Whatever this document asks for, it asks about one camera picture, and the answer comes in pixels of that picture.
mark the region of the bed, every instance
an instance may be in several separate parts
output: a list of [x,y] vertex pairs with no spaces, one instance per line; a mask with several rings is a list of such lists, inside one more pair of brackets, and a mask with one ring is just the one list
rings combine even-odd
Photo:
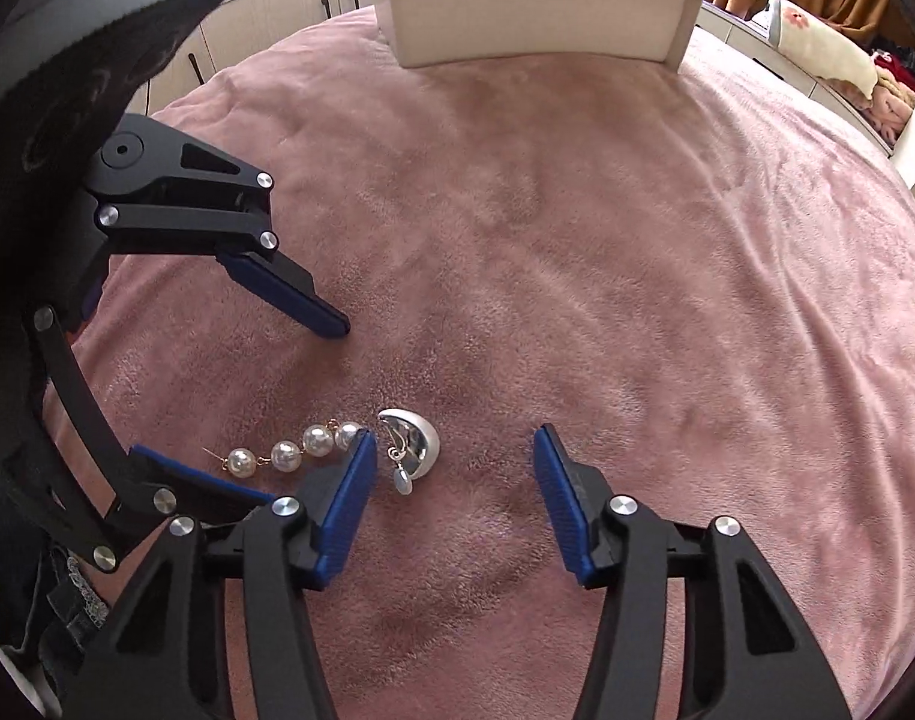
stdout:
[[[915,202],[846,122],[701,30],[679,74],[593,55],[404,70],[372,8],[157,118],[275,177],[281,248],[353,331],[311,336],[216,262],[123,258],[75,343],[120,440],[220,474],[201,447],[266,452],[387,406],[441,436],[411,497],[379,486],[310,599],[343,720],[571,716],[601,598],[563,569],[530,470],[548,420],[662,517],[737,517],[854,717],[895,685],[915,654]],[[105,598],[139,556],[91,577]],[[232,591],[250,720],[241,618]]]

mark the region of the pearl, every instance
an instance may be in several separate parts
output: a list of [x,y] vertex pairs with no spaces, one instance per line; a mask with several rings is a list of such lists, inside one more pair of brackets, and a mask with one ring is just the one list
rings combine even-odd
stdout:
[[301,467],[301,447],[294,442],[277,442],[271,450],[271,463],[278,471],[291,473]]
[[238,479],[254,476],[257,470],[257,458],[249,449],[235,449],[227,456],[227,469]]
[[410,495],[414,491],[414,483],[410,480],[410,474],[404,469],[394,469],[394,487],[401,495]]
[[343,452],[350,449],[350,443],[358,435],[358,430],[360,430],[360,425],[356,422],[341,422],[340,427],[337,428],[337,432],[334,434],[334,443],[337,448]]
[[334,436],[324,425],[311,425],[304,431],[304,451],[315,458],[323,458],[334,451]]

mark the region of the white teardrop charm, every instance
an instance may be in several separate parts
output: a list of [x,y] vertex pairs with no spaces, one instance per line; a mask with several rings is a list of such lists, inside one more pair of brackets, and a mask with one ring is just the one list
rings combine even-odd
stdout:
[[401,466],[394,469],[394,487],[397,488],[401,495],[410,495],[414,491],[414,483],[410,480],[410,474]]

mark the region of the black drawer handle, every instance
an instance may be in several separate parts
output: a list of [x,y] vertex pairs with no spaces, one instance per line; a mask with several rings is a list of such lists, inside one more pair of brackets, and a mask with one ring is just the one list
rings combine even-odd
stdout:
[[[761,67],[763,67],[763,69],[765,69],[766,71],[768,71],[768,73],[774,73],[774,71],[772,71],[768,66],[766,66],[766,64],[764,64],[763,62],[761,62],[761,60],[756,59],[756,58],[753,57],[753,56],[751,57],[751,59],[753,59],[755,62],[757,62],[758,65],[761,65]],[[781,81],[784,80],[784,77],[783,77],[780,73],[774,73],[774,74],[775,74],[775,75],[777,76],[777,78],[780,79]]]
[[190,66],[194,69],[194,74],[197,76],[198,82],[201,86],[204,86],[204,76],[201,75],[201,69],[197,65],[197,57],[193,53],[189,53],[187,58],[190,60]]

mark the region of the pearl earring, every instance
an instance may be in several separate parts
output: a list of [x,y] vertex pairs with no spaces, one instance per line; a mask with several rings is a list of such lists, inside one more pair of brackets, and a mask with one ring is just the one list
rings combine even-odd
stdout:
[[[391,478],[401,495],[410,495],[414,480],[430,471],[441,451],[437,429],[418,413],[406,409],[384,409],[377,422],[387,432],[391,445],[387,457],[394,464]],[[222,458],[211,450],[204,451],[221,461],[221,469],[238,479],[254,476],[259,466],[273,466],[278,471],[292,473],[301,467],[304,456],[324,458],[335,449],[346,452],[362,427],[357,422],[329,419],[304,431],[301,443],[282,440],[274,445],[269,458],[254,455],[249,449],[234,449]]]
[[222,458],[211,452],[206,447],[201,447],[206,453],[221,461],[221,469],[238,479],[247,479],[254,476],[259,466],[273,466],[278,471],[292,473],[301,467],[304,455],[315,458],[324,458],[334,451],[334,447],[346,452],[350,443],[358,435],[360,425],[356,422],[338,422],[330,419],[323,425],[311,425],[304,431],[300,445],[291,440],[277,442],[271,449],[269,458],[254,455],[249,449],[233,449],[228,456]]

